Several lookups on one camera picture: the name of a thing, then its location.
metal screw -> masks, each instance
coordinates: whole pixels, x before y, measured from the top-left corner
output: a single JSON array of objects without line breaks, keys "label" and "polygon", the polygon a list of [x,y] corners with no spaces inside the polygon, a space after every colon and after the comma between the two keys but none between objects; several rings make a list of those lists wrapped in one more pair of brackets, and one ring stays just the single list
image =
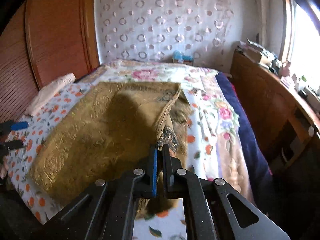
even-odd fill
[{"label": "metal screw", "polygon": [[185,169],[178,169],[178,170],[177,170],[177,173],[178,173],[179,175],[186,175],[186,174],[187,174],[187,171],[186,171]]},{"label": "metal screw", "polygon": [[97,179],[95,184],[99,187],[103,186],[106,183],[104,179]]},{"label": "metal screw", "polygon": [[224,179],[222,178],[217,178],[214,180],[215,184],[217,184],[218,186],[223,186],[224,185]]},{"label": "metal screw", "polygon": [[141,175],[143,173],[143,169],[135,169],[133,173],[136,175]]}]

floral bedspread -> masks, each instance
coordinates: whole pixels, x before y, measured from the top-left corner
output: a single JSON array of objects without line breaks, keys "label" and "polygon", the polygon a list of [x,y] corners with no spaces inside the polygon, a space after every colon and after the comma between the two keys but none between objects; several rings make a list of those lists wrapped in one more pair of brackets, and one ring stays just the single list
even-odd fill
[{"label": "floral bedspread", "polygon": [[[140,63],[117,60],[101,67],[98,78],[66,86],[37,114],[22,117],[29,128],[12,132],[9,140],[20,138],[25,149],[8,157],[9,176],[21,198],[41,223],[47,222],[61,207],[28,178],[28,170],[51,129],[71,107],[99,82],[159,81],[179,82],[193,113],[188,120],[187,167],[202,179],[222,177],[253,202],[248,172],[238,135],[238,115],[226,101],[217,84],[216,70],[183,64]],[[183,203],[169,211],[135,221],[133,238],[187,239]]]}]

window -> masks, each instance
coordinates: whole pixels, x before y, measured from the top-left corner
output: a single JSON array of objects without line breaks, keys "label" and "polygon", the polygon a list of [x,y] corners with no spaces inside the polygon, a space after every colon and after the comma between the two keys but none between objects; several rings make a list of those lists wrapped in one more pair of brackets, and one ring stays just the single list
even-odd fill
[{"label": "window", "polygon": [[295,32],[291,55],[291,74],[302,75],[315,91],[320,86],[320,36],[308,14],[296,5]]},{"label": "window", "polygon": [[284,15],[284,26],[283,35],[281,42],[281,49],[279,54],[279,60],[282,62],[287,61],[291,58],[293,37],[295,31],[294,18],[294,4],[293,0],[282,0],[283,1],[283,15]]}]

clutter on desk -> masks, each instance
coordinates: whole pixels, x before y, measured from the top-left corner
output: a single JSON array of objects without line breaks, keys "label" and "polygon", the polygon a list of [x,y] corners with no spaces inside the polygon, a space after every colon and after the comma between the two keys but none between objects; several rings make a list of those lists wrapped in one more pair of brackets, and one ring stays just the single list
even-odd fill
[{"label": "clutter on desk", "polygon": [[259,66],[269,70],[269,66],[267,64],[259,63]]},{"label": "clutter on desk", "polygon": [[303,89],[307,95],[307,103],[315,110],[320,112],[320,98],[308,86]]},{"label": "clutter on desk", "polygon": [[296,80],[296,82],[294,83],[294,88],[297,92],[299,92],[300,90],[304,90],[304,88],[306,87],[307,83],[306,83],[306,79],[304,78],[304,76],[302,76],[301,78],[298,78]]},{"label": "clutter on desk", "polygon": [[250,40],[247,40],[247,42],[240,41],[237,50],[255,63],[267,65],[274,60],[274,55],[271,52]]},{"label": "clutter on desk", "polygon": [[271,67],[269,68],[273,74],[278,75],[280,70],[280,62],[278,61],[278,57],[273,53],[274,59],[271,61]]},{"label": "clutter on desk", "polygon": [[295,85],[296,82],[297,82],[297,80],[298,80],[297,75],[296,75],[296,74],[293,74],[291,78],[292,78],[292,80],[293,80],[293,82],[294,82],[294,85]]},{"label": "clutter on desk", "polygon": [[279,77],[291,76],[290,75],[290,66],[291,66],[290,61],[284,62],[282,64],[282,66],[279,68]]},{"label": "clutter on desk", "polygon": [[307,95],[307,93],[305,92],[305,91],[303,91],[303,90],[300,90],[299,92],[298,92],[298,95],[299,96],[301,96],[303,99],[307,99],[307,97],[308,97],[308,95]]},{"label": "clutter on desk", "polygon": [[289,89],[294,89],[294,82],[290,76],[281,77],[281,82]]}]

blue handle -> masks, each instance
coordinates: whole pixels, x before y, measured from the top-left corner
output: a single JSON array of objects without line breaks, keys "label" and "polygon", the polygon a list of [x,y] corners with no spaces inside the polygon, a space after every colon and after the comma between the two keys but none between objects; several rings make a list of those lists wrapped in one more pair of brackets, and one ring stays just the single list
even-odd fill
[{"label": "blue handle", "polygon": [[28,128],[29,124],[28,122],[17,122],[13,125],[11,125],[11,130],[12,131],[18,131],[18,130],[22,130],[22,129],[25,129],[25,128]]}]

